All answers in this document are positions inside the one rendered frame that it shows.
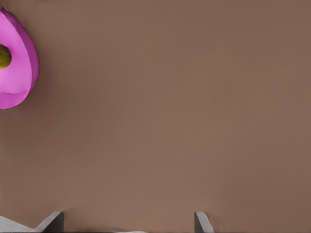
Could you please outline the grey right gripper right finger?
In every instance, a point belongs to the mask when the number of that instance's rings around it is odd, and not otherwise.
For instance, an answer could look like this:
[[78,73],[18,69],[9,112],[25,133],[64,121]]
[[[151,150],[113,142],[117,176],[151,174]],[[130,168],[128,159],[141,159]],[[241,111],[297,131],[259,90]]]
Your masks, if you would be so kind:
[[194,233],[215,233],[209,218],[203,211],[194,212]]

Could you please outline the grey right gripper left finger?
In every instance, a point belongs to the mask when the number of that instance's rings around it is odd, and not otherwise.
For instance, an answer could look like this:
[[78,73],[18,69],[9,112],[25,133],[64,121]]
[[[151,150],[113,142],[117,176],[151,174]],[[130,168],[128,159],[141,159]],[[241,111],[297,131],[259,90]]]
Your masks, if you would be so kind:
[[55,211],[48,215],[32,233],[63,233],[64,232],[64,213]]

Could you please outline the pink plate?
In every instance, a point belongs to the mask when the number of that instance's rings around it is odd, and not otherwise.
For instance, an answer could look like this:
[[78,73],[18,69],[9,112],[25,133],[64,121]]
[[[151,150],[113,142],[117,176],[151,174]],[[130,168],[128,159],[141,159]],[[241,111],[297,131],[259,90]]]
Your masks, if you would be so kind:
[[39,60],[35,45],[22,24],[0,6],[0,44],[12,56],[0,69],[0,109],[12,108],[25,100],[38,78]]

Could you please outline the orange fruit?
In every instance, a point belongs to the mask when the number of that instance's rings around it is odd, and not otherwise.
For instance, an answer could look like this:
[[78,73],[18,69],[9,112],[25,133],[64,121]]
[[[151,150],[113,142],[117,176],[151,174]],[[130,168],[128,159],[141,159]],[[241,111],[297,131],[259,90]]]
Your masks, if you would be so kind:
[[9,49],[3,44],[0,44],[0,69],[8,67],[11,61],[12,56]]

